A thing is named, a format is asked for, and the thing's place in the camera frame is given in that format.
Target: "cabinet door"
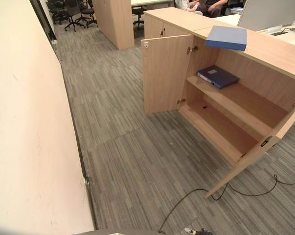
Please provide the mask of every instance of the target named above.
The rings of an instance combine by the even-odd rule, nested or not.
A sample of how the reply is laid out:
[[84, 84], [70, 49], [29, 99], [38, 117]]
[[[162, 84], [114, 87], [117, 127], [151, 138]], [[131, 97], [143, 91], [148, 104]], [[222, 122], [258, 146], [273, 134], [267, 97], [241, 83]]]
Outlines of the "cabinet door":
[[256, 146], [254, 146], [237, 164], [232, 170], [219, 182], [217, 183], [205, 197], [209, 197], [215, 191], [220, 189], [223, 185], [229, 182], [232, 178], [238, 175], [250, 164], [257, 161], [261, 156], [265, 154], [270, 148], [278, 143], [284, 135], [288, 132], [290, 127], [295, 123], [295, 107], [289, 114], [287, 114], [279, 124], [272, 130], [269, 136], [264, 137]]
[[144, 37], [160, 38], [163, 36], [163, 22], [149, 15], [144, 15]]
[[182, 97], [193, 35], [141, 40], [145, 113], [176, 110]]
[[169, 23], [164, 22], [163, 23], [163, 34], [164, 37], [171, 37], [171, 36], [181, 36], [181, 35], [187, 35], [189, 34], [186, 31], [183, 31], [182, 29], [173, 26]]

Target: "cabinet shelf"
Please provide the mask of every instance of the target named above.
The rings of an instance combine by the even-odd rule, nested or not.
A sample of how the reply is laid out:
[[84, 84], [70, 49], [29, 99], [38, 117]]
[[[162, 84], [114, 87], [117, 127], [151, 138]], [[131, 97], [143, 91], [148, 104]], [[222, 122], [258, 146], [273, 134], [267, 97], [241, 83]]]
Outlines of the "cabinet shelf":
[[287, 115], [287, 111], [239, 83], [218, 90], [198, 76], [187, 81], [263, 137]]
[[183, 104], [179, 112], [232, 165], [257, 144], [257, 140], [205, 101]]

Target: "black office chair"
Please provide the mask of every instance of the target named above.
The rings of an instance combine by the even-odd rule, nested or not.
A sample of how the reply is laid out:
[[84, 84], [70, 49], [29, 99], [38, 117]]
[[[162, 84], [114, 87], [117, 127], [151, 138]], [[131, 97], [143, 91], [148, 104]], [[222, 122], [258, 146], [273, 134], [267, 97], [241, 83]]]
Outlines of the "black office chair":
[[74, 15], [81, 14], [80, 7], [77, 0], [65, 0], [65, 4], [67, 7], [67, 16], [70, 17], [70, 23], [65, 27], [65, 31], [67, 31], [67, 28], [70, 27], [70, 25], [73, 25], [74, 32], [76, 32], [75, 25], [79, 25], [85, 28], [83, 24], [74, 21], [72, 18]]
[[243, 3], [240, 2], [240, 0], [228, 0], [227, 3], [225, 3], [223, 6], [222, 6], [222, 9], [221, 9], [221, 15], [222, 16], [225, 16], [226, 15], [226, 11], [227, 9], [229, 8], [235, 8], [235, 7], [243, 7]]
[[70, 21], [70, 18], [67, 16], [66, 13], [66, 5], [64, 0], [48, 0], [46, 2], [49, 12], [52, 13], [53, 23], [56, 24], [59, 21], [67, 20]]
[[[79, 22], [80, 20], [86, 21], [87, 22], [87, 28], [89, 27], [89, 24], [91, 24], [91, 23], [97, 24], [97, 20], [94, 19], [95, 11], [94, 11], [94, 8], [93, 8], [92, 0], [81, 1], [80, 11], [81, 11], [81, 17], [78, 18], [76, 20], [76, 22]], [[84, 17], [82, 14], [89, 15], [91, 18]]]
[[135, 25], [135, 24], [137, 24], [137, 27], [139, 27], [139, 24], [144, 24], [144, 21], [141, 21], [140, 19], [141, 19], [141, 15], [143, 15], [144, 14], [144, 11], [146, 11], [146, 9], [145, 8], [143, 8], [143, 6], [141, 6], [140, 8], [136, 8], [136, 7], [133, 7], [132, 8], [132, 14], [135, 14], [135, 15], [137, 15], [137, 21], [134, 21], [133, 22], [133, 24]]

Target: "striped carpet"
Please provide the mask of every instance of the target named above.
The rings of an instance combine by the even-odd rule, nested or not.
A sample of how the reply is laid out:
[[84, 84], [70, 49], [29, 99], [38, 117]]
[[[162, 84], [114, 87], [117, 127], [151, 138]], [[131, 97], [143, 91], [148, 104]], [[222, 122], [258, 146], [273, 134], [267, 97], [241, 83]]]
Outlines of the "striped carpet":
[[[185, 194], [209, 189], [230, 165], [178, 112], [144, 114], [142, 29], [135, 30], [136, 47], [118, 51], [94, 24], [76, 33], [64, 27], [55, 26], [56, 53], [91, 179], [98, 228], [157, 231]], [[295, 126], [231, 184], [245, 193], [262, 193], [273, 186], [273, 174], [295, 181]], [[186, 226], [208, 228], [215, 235], [295, 234], [295, 185], [278, 185], [261, 197], [228, 188], [219, 201], [194, 192], [163, 230], [185, 235]]]

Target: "wooden partition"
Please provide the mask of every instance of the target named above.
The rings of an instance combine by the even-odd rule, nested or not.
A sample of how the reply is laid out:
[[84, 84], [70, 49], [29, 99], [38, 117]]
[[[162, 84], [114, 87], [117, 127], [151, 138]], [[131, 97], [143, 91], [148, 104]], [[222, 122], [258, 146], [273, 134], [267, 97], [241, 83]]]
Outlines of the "wooden partition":
[[118, 48], [134, 47], [130, 0], [92, 0], [99, 29]]

